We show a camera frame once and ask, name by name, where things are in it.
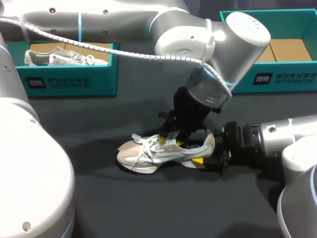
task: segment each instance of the cardboard box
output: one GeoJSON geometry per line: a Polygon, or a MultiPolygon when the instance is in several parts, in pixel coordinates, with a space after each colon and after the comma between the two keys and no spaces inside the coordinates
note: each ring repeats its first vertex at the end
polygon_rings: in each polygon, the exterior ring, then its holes
{"type": "MultiPolygon", "coordinates": [[[[118,44],[95,44],[118,49],[118,44]]],[[[29,97],[115,96],[117,92],[117,57],[106,53],[72,48],[64,43],[12,42],[7,44],[24,89],[29,97]],[[56,46],[81,55],[93,55],[109,65],[24,66],[28,49],[48,53],[56,46]]]]}
{"type": "Polygon", "coordinates": [[[54,50],[56,47],[61,47],[65,49],[65,43],[46,43],[46,44],[31,44],[30,50],[38,53],[49,53],[54,50]]]}
{"type": "MultiPolygon", "coordinates": [[[[317,91],[317,11],[315,9],[242,11],[271,34],[267,49],[233,93],[317,91]]],[[[220,12],[225,21],[231,11],[220,12]]]]}
{"type": "Polygon", "coordinates": [[[276,62],[271,46],[269,45],[257,62],[276,62]]]}
{"type": "Polygon", "coordinates": [[[277,62],[312,61],[302,39],[272,39],[270,46],[277,62]]]}

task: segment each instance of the white cable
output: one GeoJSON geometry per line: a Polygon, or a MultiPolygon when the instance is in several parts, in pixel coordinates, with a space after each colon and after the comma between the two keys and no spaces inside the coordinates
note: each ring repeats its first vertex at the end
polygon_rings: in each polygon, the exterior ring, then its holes
{"type": "MultiPolygon", "coordinates": [[[[6,19],[6,18],[0,18],[0,22],[12,24],[12,25],[17,25],[21,27],[20,22],[11,20],[11,19],[6,19]]],[[[74,46],[79,46],[83,47],[89,50],[94,50],[94,51],[99,51],[99,52],[105,52],[108,54],[113,54],[113,55],[118,55],[118,56],[126,56],[126,57],[132,57],[132,58],[137,58],[137,59],[146,59],[146,60],[159,60],[159,61],[182,61],[182,62],[190,62],[190,63],[195,63],[197,65],[201,64],[200,59],[194,59],[194,58],[189,58],[189,57],[181,57],[181,56],[155,56],[155,55],[144,55],[144,54],[138,54],[138,53],[132,53],[132,52],[126,52],[126,51],[119,51],[119,50],[114,50],[114,49],[108,49],[104,47],[98,47],[98,46],[93,46],[87,43],[82,43],[78,41],[73,41],[61,36],[56,36],[50,33],[47,33],[45,31],[42,31],[34,26],[31,26],[29,24],[24,24],[25,27],[31,31],[34,32],[40,36],[43,36],[45,38],[54,40],[54,41],[59,41],[63,42],[66,44],[74,45],[74,46]]],[[[222,103],[222,107],[225,106],[225,104],[232,98],[232,94],[230,92],[230,89],[227,87],[227,85],[223,82],[223,80],[220,78],[218,73],[215,71],[213,67],[211,67],[209,64],[204,63],[204,67],[216,78],[216,81],[219,83],[219,85],[222,87],[222,89],[225,91],[227,98],[225,101],[222,103]]]]}

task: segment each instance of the dark gray table surface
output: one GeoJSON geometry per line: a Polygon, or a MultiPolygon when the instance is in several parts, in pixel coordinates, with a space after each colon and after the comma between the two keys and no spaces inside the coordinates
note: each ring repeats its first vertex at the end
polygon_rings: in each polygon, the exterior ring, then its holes
{"type": "MultiPolygon", "coordinates": [[[[218,19],[220,10],[316,6],[315,0],[187,0],[191,12],[218,19]]],[[[121,49],[153,53],[150,44],[121,49]]],[[[118,95],[111,99],[32,100],[44,128],[64,147],[76,173],[75,238],[282,238],[274,211],[282,186],[246,166],[223,176],[181,165],[152,175],[128,173],[116,165],[116,149],[157,129],[158,111],[188,75],[164,72],[159,64],[121,58],[118,95]]],[[[316,114],[317,95],[234,95],[210,128],[227,121],[260,123],[316,114]]]]}

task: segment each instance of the white sneaker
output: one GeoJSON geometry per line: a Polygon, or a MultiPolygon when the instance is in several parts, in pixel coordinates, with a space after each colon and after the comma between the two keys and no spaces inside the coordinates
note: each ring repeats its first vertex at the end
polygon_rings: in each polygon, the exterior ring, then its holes
{"type": "Polygon", "coordinates": [[[95,59],[92,55],[82,56],[74,51],[67,51],[56,47],[49,53],[37,53],[32,50],[25,52],[26,66],[40,65],[107,65],[108,62],[95,59]]]}
{"type": "Polygon", "coordinates": [[[176,141],[178,132],[171,133],[166,139],[159,135],[141,138],[132,134],[133,140],[118,148],[117,160],[125,168],[143,174],[154,173],[168,161],[176,161],[189,168],[205,168],[193,159],[209,157],[214,150],[215,140],[212,133],[197,133],[205,135],[201,143],[187,146],[176,141]]]}

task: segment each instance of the teal shoe box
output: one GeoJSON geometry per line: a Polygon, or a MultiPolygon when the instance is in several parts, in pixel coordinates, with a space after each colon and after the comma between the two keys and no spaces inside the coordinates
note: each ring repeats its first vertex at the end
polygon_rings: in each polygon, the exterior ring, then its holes
{"type": "MultiPolygon", "coordinates": [[[[118,49],[118,44],[111,44],[118,49]]],[[[12,42],[12,56],[28,97],[113,97],[117,92],[117,56],[109,56],[109,65],[24,66],[29,42],[12,42]]]]}
{"type": "MultiPolygon", "coordinates": [[[[231,12],[220,12],[221,20],[224,21],[231,12]]],[[[279,61],[276,58],[275,62],[257,62],[234,88],[233,93],[317,91],[317,11],[289,9],[241,12],[261,22],[272,39],[301,39],[310,60],[279,61]]]]}

